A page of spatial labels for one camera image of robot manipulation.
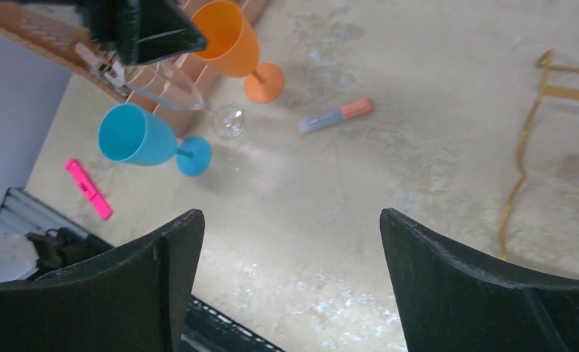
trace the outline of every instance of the string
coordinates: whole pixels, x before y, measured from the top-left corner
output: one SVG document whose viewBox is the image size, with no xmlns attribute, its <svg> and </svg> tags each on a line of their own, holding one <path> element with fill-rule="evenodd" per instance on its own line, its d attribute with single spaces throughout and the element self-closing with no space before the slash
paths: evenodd
<svg viewBox="0 0 579 352">
<path fill-rule="evenodd" d="M 527 138 L 529 136 L 529 130 L 531 129 L 531 125 L 534 123 L 534 118 L 536 113 L 538 112 L 538 108 L 540 107 L 540 103 L 542 102 L 542 98 L 544 97 L 545 86 L 548 81 L 548 73 L 550 72 L 550 64 L 553 62 L 553 55 L 555 51 L 553 49 L 549 50 L 544 54 L 540 60 L 536 63 L 537 67 L 543 67 L 545 70 L 542 74 L 542 80 L 540 81 L 540 89 L 538 91 L 538 95 L 536 97 L 536 102 L 534 107 L 531 109 L 531 112 L 527 116 L 527 120 L 525 121 L 524 126 L 522 127 L 522 132 L 520 134 L 520 139 L 518 141 L 518 150 L 516 152 L 516 166 L 518 168 L 518 172 L 520 173 L 520 178 L 516 185 L 511 190 L 509 198 L 507 199 L 507 203 L 505 208 L 503 209 L 503 215 L 501 215 L 501 223 L 499 227 L 499 241 L 501 244 L 501 259 L 507 260 L 507 224 L 509 222 L 509 216 L 511 214 L 511 208 L 514 206 L 514 202 L 516 201 L 516 196 L 518 195 L 518 191 L 522 187 L 523 183 L 527 180 L 527 171 L 525 170 L 524 164 L 524 157 L 525 151 L 527 149 Z"/>
</svg>

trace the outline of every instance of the metal grate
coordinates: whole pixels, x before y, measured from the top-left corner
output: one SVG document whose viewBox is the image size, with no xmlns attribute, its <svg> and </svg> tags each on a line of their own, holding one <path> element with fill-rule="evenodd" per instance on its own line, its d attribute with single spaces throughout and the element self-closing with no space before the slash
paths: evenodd
<svg viewBox="0 0 579 352">
<path fill-rule="evenodd" d="M 28 232 L 45 233 L 49 229 L 67 227 L 76 235 L 86 238 L 90 232 L 60 215 L 47 204 L 20 188 L 9 188 L 0 205 L 0 233 L 24 235 Z"/>
</svg>

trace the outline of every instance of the dusty floor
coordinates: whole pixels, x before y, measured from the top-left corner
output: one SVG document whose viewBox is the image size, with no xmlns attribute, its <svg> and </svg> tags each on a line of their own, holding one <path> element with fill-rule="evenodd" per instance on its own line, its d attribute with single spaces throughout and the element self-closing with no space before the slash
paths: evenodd
<svg viewBox="0 0 579 352">
<path fill-rule="evenodd" d="M 498 256 L 534 62 L 556 48 L 579 65 L 579 0 L 271 0 L 256 29 L 285 91 L 257 106 L 242 80 L 222 80 L 212 105 L 242 104 L 247 127 L 221 142 L 199 124 L 215 153 L 203 176 L 102 158 L 95 133 L 113 102 L 75 78 L 28 190 L 115 244 L 200 208 L 194 294 L 287 351 L 404 351 L 380 210 Z M 366 118 L 298 133 L 300 119 L 363 97 Z M 510 260 L 579 278 L 579 103 L 549 99 L 538 116 Z M 114 207 L 105 224 L 61 172 L 72 157 Z"/>
</svg>

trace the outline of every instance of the glass base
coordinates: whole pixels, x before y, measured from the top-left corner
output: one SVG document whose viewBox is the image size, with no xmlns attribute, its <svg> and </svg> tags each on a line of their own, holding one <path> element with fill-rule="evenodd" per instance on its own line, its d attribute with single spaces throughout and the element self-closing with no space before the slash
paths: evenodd
<svg viewBox="0 0 579 352">
<path fill-rule="evenodd" d="M 244 130 L 244 109 L 236 104 L 220 106 L 211 124 L 222 139 L 233 139 Z"/>
</svg>

